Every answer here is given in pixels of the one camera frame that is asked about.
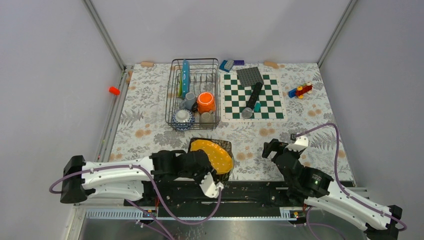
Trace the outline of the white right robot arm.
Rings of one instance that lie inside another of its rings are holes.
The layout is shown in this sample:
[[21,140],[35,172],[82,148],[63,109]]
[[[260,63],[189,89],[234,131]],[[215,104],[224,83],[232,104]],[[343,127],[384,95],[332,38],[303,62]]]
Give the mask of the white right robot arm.
[[402,217],[402,208],[372,202],[325,172],[302,165],[299,159],[308,145],[305,136],[296,137],[293,143],[272,139],[263,144],[263,158],[275,152],[271,161],[287,184],[287,201],[293,206],[320,208],[342,218],[363,231],[369,240],[396,240],[400,232],[396,224]]

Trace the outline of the yellow polka dot plate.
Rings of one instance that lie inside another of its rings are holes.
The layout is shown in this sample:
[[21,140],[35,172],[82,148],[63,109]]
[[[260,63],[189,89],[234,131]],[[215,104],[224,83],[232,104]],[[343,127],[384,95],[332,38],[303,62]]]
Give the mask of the yellow polka dot plate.
[[211,166],[219,175],[227,174],[233,169],[234,163],[231,155],[220,145],[211,140],[196,139],[190,145],[191,151],[202,150],[208,156]]

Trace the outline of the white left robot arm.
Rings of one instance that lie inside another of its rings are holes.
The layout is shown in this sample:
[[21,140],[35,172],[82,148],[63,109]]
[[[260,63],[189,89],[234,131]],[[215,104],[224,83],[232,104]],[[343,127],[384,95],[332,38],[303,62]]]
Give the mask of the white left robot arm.
[[155,192],[144,182],[191,179],[207,198],[216,199],[224,185],[216,180],[217,171],[203,150],[161,150],[143,158],[122,162],[85,161],[71,157],[63,169],[60,202],[77,204],[90,198],[127,199],[148,206]]

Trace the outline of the black floral square plate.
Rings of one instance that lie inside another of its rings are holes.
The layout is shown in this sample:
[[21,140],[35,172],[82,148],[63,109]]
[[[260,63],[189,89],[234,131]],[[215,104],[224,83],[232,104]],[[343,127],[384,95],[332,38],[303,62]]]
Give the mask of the black floral square plate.
[[[227,140],[220,140],[220,139],[209,139],[209,138],[200,138],[200,137],[193,137],[191,140],[190,140],[190,142],[189,142],[189,145],[188,145],[188,151],[190,150],[190,144],[194,141],[194,140],[210,140],[210,141],[212,141],[213,143],[216,143],[216,144],[218,144],[218,145],[220,145],[222,148],[224,148],[229,154],[230,154],[230,156],[232,157],[232,160],[233,160],[233,168],[234,168],[234,156],[233,156],[233,153],[232,153],[232,144],[231,144],[231,142],[230,141],[227,141]],[[229,177],[230,177],[230,175],[231,175],[231,173],[232,173],[232,171],[233,171],[233,169],[231,170],[231,172],[229,172],[229,173],[225,173],[225,174],[217,174],[217,171],[215,170],[215,174],[214,174],[214,180],[215,181],[220,181],[220,182],[226,182],[226,181],[228,181],[229,180]]]

